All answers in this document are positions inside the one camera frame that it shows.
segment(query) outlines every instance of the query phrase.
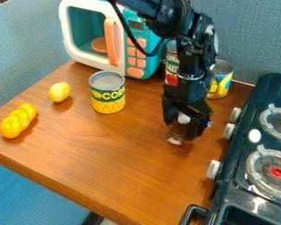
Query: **tin can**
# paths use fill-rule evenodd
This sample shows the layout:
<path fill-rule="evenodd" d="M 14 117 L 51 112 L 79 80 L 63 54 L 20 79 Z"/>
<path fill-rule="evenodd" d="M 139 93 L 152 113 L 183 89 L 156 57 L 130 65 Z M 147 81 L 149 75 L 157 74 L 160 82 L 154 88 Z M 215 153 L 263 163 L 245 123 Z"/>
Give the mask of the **tin can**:
<path fill-rule="evenodd" d="M 110 114 L 125 106 L 125 78 L 116 72 L 100 71 L 89 79 L 92 107 L 99 113 Z"/>
<path fill-rule="evenodd" d="M 214 77 L 208 86 L 208 98 L 224 98 L 229 91 L 234 68 L 226 61 L 216 60 L 213 68 Z"/>
<path fill-rule="evenodd" d="M 178 85 L 177 71 L 179 68 L 179 60 L 177 54 L 177 42 L 171 40 L 167 44 L 167 53 L 166 53 L 166 66 L 165 66 L 165 75 L 164 82 L 169 85 Z"/>

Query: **toy microwave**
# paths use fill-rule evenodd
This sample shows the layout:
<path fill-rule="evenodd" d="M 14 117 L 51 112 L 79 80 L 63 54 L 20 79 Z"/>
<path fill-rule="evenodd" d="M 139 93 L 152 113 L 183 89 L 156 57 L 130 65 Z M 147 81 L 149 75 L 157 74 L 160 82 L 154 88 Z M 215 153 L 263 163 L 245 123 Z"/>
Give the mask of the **toy microwave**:
<path fill-rule="evenodd" d="M 150 52 L 160 38 L 136 12 L 119 8 L 134 37 Z M 63 0 L 59 16 L 65 48 L 78 62 L 138 79 L 152 76 L 160 64 L 161 53 L 146 57 L 136 49 L 106 1 Z"/>

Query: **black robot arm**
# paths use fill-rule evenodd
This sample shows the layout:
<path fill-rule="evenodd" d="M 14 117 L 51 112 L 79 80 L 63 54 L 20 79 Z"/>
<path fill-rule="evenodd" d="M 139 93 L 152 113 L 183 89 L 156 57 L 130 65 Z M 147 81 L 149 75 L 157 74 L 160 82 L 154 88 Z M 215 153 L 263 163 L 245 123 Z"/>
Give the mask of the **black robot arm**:
<path fill-rule="evenodd" d="M 145 55 L 158 52 L 164 39 L 177 40 L 179 69 L 178 85 L 164 85 L 163 118 L 167 125 L 176 125 L 180 115 L 189 117 L 183 123 L 183 140 L 194 140 L 211 126 L 212 110 L 205 102 L 206 83 L 212 77 L 217 54 L 217 38 L 213 21 L 196 13 L 190 0 L 108 0 L 117 12 L 124 29 L 134 45 Z M 123 4 L 146 19 L 148 27 L 162 39 L 148 53 L 134 38 L 116 3 Z"/>

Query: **black cable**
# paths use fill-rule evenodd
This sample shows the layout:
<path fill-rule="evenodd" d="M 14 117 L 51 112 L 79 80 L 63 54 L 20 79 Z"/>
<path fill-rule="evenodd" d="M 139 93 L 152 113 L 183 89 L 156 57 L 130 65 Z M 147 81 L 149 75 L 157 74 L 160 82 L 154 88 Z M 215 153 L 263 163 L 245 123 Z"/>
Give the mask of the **black cable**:
<path fill-rule="evenodd" d="M 152 50 L 152 52 L 148 53 L 144 48 L 142 48 L 140 46 L 139 42 L 134 38 L 128 24 L 126 23 L 123 15 L 120 12 L 119 7 L 116 5 L 115 1 L 114 0 L 108 0 L 108 2 L 112 5 L 112 8 L 117 13 L 117 15 L 119 17 L 119 20 L 124 27 L 125 32 L 127 33 L 131 42 L 136 46 L 136 48 L 139 49 L 145 56 L 156 56 L 156 54 L 159 51 L 160 46 L 162 45 L 162 43 L 164 41 L 164 38 L 162 37 L 161 40 L 159 41 L 159 43 L 156 45 L 156 47 Z"/>

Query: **wooden table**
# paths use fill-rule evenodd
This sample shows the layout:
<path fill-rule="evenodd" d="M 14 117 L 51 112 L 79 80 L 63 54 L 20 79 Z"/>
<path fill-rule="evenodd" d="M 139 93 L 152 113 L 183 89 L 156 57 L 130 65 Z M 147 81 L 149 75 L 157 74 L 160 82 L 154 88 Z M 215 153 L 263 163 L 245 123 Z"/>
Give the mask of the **wooden table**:
<path fill-rule="evenodd" d="M 252 89 L 232 83 L 229 95 L 209 100 L 213 127 L 198 141 L 165 141 L 162 81 L 126 80 L 126 107 L 103 115 L 90 106 L 88 78 L 96 69 L 68 62 L 0 108 L 0 120 L 19 104 L 38 118 L 14 140 L 0 135 L 0 164 L 118 224 L 177 224 L 189 204 L 208 206 L 212 159 L 227 142 L 222 132 L 234 106 Z M 71 97 L 54 104 L 47 92 L 65 81 Z"/>

